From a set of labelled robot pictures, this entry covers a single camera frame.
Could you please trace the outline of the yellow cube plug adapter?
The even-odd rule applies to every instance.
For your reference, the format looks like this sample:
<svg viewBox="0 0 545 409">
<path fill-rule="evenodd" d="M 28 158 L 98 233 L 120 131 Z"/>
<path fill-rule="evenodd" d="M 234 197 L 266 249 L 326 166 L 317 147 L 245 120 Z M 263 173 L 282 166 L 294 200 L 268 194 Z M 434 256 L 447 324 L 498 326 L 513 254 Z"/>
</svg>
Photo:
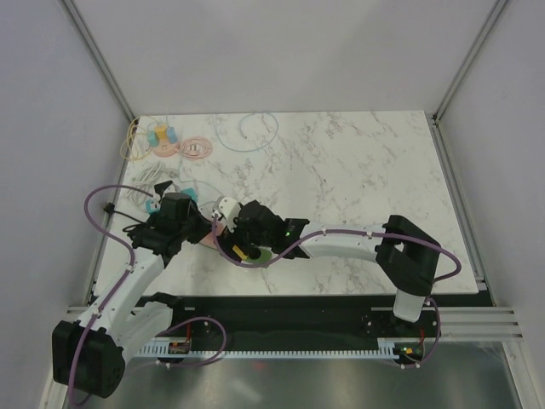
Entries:
<svg viewBox="0 0 545 409">
<path fill-rule="evenodd" d="M 234 245 L 232 247 L 232 251 L 237 255 L 237 257 L 241 261 L 247 261 L 248 260 L 248 255 L 243 250 L 241 250 L 237 245 Z"/>
</svg>

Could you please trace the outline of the green power strip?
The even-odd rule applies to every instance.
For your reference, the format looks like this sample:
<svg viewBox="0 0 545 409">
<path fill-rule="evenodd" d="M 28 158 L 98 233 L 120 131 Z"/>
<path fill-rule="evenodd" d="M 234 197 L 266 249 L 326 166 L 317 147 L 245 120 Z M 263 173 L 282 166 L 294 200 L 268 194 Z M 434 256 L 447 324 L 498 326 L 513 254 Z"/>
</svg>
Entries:
<svg viewBox="0 0 545 409">
<path fill-rule="evenodd" d="M 259 248 L 259 256 L 257 258 L 248 257 L 245 261 L 250 264 L 264 264 L 273 258 L 273 254 L 266 248 Z"/>
</svg>

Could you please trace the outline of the pink cube plug adapter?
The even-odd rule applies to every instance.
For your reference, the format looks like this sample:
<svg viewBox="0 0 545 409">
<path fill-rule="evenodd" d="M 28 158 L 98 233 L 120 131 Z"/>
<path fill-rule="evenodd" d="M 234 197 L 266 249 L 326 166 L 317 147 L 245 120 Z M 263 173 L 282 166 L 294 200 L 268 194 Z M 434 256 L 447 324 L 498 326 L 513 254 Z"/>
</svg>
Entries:
<svg viewBox="0 0 545 409">
<path fill-rule="evenodd" d="M 219 224 L 216 227 L 215 233 L 210 232 L 209 234 L 207 234 L 203 239 L 200 240 L 199 244 L 209 247 L 211 249 L 215 249 L 216 245 L 215 245 L 214 237 L 217 236 L 218 234 L 221 234 L 223 229 L 224 229 L 224 226 Z"/>
</svg>

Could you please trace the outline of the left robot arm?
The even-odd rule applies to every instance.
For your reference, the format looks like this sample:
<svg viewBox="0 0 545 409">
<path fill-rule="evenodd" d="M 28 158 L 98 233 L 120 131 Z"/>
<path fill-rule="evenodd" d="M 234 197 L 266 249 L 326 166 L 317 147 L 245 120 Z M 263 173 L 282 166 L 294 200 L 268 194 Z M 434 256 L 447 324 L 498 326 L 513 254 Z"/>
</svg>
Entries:
<svg viewBox="0 0 545 409">
<path fill-rule="evenodd" d="M 53 379 L 106 398 L 148 341 L 162 331 L 184 331 L 186 313 L 166 302 L 149 302 L 138 313 L 133 309 L 182 244 L 197 244 L 210 231 L 210 220 L 185 193 L 166 193 L 145 222 L 129 227 L 122 242 L 129 260 L 115 280 L 76 320 L 54 328 Z"/>
</svg>

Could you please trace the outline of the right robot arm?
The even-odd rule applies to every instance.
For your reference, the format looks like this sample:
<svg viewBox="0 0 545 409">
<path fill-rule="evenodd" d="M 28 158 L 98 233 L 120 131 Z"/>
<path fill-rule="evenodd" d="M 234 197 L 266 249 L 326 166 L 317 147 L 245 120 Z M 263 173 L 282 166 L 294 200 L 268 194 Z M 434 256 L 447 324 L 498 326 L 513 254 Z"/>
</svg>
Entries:
<svg viewBox="0 0 545 409">
<path fill-rule="evenodd" d="M 406 336 L 420 326 L 442 248 L 407 218 L 391 215 L 382 225 L 363 228 L 321 225 L 284 219 L 254 200 L 236 204 L 227 226 L 250 251 L 263 247 L 285 259 L 330 256 L 373 262 L 396 288 L 392 329 Z"/>
</svg>

